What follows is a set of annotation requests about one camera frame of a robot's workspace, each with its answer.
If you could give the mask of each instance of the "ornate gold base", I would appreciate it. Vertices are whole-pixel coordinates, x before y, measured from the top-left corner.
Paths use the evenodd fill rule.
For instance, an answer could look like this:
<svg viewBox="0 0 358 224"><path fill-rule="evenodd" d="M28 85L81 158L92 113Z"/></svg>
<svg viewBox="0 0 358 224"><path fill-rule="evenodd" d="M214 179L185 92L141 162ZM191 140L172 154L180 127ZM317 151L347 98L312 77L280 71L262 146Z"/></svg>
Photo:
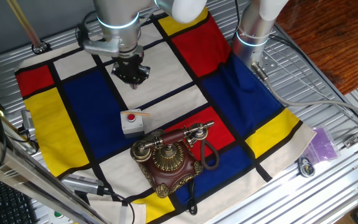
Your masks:
<svg viewBox="0 0 358 224"><path fill-rule="evenodd" d="M203 171L203 166L194 158L183 141L176 142L175 147L183 149L183 162L175 170L161 170L152 159L138 162L141 171L160 198L165 198L168 194L178 190Z"/></svg>

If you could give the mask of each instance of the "brown telephone body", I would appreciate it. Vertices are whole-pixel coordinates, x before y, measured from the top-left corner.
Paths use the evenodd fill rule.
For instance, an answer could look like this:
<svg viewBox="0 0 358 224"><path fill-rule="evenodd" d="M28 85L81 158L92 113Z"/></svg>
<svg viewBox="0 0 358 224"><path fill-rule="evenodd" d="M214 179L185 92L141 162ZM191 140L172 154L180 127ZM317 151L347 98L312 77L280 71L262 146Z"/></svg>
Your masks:
<svg viewBox="0 0 358 224"><path fill-rule="evenodd" d="M170 132L156 130L131 147L131 156L160 198L165 198L189 180L201 174L203 166L189 150L197 140L205 139L213 121L196 123L190 128Z"/></svg>

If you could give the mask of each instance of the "metal grate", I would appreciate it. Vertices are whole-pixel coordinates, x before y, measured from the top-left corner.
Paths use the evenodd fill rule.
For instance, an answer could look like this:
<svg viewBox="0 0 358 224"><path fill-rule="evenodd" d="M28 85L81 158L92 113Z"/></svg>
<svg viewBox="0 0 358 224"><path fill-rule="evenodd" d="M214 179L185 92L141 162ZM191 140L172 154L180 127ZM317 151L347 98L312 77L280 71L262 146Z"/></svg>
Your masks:
<svg viewBox="0 0 358 224"><path fill-rule="evenodd" d="M241 12L248 3L249 1L239 1ZM231 39L237 24L234 0L210 0L207 7L225 38ZM91 23L88 27L93 35L100 33L97 23ZM288 38L279 27L273 32ZM45 41L50 43L53 49L73 44L76 42L75 30ZM269 40L265 52L265 69L272 85L284 98L291 101L313 101L323 100L327 96L333 100L349 100L358 106L358 90L345 98L320 71L313 70L314 65L306 64L286 45ZM6 109L7 119L16 126L22 122L20 110L25 106L14 77L14 68L33 56L30 46L0 55L0 103ZM343 113L341 108L332 105L289 107L289 110L311 127L326 125L341 149L344 148L343 140L358 132L358 118L348 110ZM340 204L358 193L356 151L358 144L341 150L342 156L339 159L316 166L316 175L310 179L300 177L297 166L292 164L265 187L220 214L211 223L313 223L318 218L328 218L325 221L327 223L335 221L358 204L358 199L353 200L347 203L346 207L339 209ZM34 157L46 167L40 153ZM39 223L47 222L47 208L36 201L33 201L33 207L37 208Z"/></svg>

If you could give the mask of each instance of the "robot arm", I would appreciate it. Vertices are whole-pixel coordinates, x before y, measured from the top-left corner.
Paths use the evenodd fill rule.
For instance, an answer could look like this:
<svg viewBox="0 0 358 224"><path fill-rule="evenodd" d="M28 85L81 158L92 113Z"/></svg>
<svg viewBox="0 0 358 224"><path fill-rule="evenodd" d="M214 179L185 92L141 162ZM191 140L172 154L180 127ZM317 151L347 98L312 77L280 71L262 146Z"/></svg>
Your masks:
<svg viewBox="0 0 358 224"><path fill-rule="evenodd" d="M249 68L260 63L265 43L288 0L252 0L244 9L235 34L233 52Z"/></svg>
<svg viewBox="0 0 358 224"><path fill-rule="evenodd" d="M105 42L82 40L80 45L90 54L115 58L112 72L136 89L149 77L150 67L142 66L143 46L140 38L139 11L156 4L176 21L196 19L206 0L93 0Z"/></svg>

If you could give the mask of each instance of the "fabric mat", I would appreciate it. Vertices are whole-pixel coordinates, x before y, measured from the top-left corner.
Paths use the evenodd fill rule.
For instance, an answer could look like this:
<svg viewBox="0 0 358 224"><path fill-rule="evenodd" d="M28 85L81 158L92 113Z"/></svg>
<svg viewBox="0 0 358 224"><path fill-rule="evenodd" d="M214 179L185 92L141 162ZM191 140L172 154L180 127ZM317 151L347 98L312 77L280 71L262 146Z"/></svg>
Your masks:
<svg viewBox="0 0 358 224"><path fill-rule="evenodd" d="M293 163L315 133L281 105L231 52L207 9L191 24L166 14L142 26L150 78L137 90L111 75L112 60L72 44L24 61L16 78L51 173L100 179L132 203L146 204L147 223L204 223L261 188ZM213 120L207 140L216 170L195 178L198 214L187 186L158 198L129 148L120 111L140 108L145 131ZM200 160L200 143L191 148ZM214 163L206 147L206 160ZM111 197L102 200L111 201Z"/></svg>

